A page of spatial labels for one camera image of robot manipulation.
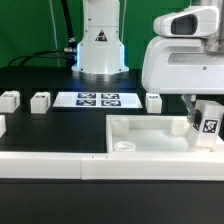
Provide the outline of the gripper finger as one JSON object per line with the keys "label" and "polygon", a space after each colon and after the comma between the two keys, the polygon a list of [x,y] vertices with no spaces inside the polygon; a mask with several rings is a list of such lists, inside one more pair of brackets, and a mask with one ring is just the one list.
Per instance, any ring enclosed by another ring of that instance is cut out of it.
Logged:
{"label": "gripper finger", "polygon": [[184,94],[181,96],[182,101],[185,104],[185,107],[187,109],[187,118],[190,123],[194,122],[195,118],[195,107],[194,103],[196,102],[196,96],[192,94]]}

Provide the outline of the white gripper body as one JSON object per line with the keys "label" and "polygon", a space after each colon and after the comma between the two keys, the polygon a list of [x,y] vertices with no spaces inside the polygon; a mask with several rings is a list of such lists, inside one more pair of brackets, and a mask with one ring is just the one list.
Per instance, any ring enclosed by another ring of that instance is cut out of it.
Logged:
{"label": "white gripper body", "polygon": [[157,94],[224,94],[224,54],[206,53],[201,39],[153,38],[146,49],[142,86]]}

